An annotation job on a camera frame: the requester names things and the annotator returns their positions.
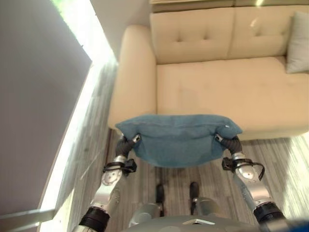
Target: blue cloth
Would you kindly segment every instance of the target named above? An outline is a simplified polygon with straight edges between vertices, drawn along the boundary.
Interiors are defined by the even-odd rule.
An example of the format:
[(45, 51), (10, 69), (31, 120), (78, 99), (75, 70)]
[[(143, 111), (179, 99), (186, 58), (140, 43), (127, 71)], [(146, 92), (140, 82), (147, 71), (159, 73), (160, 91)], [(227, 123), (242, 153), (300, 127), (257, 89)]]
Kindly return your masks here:
[(218, 115), (142, 115), (116, 124), (128, 139), (137, 133), (138, 157), (158, 167), (190, 167), (218, 159), (224, 148), (214, 139), (219, 133), (233, 138), (242, 130), (229, 118)]

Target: sofa armrest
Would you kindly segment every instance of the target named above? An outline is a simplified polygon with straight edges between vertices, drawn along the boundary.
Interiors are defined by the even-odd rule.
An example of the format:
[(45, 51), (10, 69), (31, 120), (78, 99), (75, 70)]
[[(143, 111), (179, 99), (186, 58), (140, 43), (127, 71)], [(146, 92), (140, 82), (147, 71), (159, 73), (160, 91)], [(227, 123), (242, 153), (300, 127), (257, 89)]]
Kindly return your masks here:
[(156, 60), (150, 29), (129, 26), (123, 36), (108, 125), (156, 113)]

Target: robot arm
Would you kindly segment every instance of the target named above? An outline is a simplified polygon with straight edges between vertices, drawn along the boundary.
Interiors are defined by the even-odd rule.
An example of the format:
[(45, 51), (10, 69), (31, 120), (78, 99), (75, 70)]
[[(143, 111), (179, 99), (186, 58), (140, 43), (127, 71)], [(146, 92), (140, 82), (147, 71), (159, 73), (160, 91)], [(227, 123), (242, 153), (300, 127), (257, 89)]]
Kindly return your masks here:
[(132, 140), (123, 137), (116, 146), (116, 156), (104, 167), (101, 185), (87, 213), (73, 232), (104, 232), (110, 217), (120, 202), (120, 189), (129, 173), (136, 171), (133, 159), (127, 160), (129, 151), (140, 140), (136, 135)]
[[(234, 173), (234, 181), (257, 221), (262, 224), (276, 219), (285, 219), (264, 183), (261, 182), (265, 172), (264, 166), (245, 157), (238, 137), (228, 140), (217, 134), (215, 139), (231, 152), (232, 158), (224, 158), (222, 167)], [(254, 168), (255, 165), (263, 167), (260, 174)]]

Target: white wall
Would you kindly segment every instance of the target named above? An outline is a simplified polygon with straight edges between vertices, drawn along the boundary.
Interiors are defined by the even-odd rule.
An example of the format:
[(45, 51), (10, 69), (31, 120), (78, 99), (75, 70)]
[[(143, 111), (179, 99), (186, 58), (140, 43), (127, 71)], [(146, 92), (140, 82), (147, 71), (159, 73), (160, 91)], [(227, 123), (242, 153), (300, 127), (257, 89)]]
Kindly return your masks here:
[(0, 215), (38, 207), (90, 63), (50, 0), (0, 1)]
[(91, 0), (91, 3), (116, 57), (128, 25), (149, 26), (149, 0)]

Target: gray laminate floor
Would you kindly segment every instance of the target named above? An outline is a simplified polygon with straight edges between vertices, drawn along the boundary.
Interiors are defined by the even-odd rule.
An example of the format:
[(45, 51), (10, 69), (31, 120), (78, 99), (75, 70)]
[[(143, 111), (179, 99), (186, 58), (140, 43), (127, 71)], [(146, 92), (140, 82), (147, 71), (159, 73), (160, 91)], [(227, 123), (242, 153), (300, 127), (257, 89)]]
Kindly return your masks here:
[[(118, 136), (108, 130), (107, 116), (115, 70), (115, 64), (104, 68), (67, 163), (57, 203), (60, 208), (71, 198), (68, 225), (64, 227), (67, 231), (71, 231), (87, 211), (99, 186), (103, 165), (113, 158)], [(243, 142), (248, 158), (265, 165), (264, 182), (288, 218), (309, 218), (309, 198), (306, 196), (309, 192), (309, 147), (306, 139), (306, 136), (297, 136)], [(110, 220), (108, 232), (126, 228), (134, 210), (143, 203), (154, 202), (158, 183), (165, 187), (166, 215), (189, 214), (188, 186), (192, 181), (200, 184), (200, 195), (216, 200), (225, 217), (256, 224), (232, 174), (222, 170), (220, 159), (186, 169), (161, 169), (135, 159), (138, 170), (128, 177), (126, 193), (121, 196), (121, 204)]]

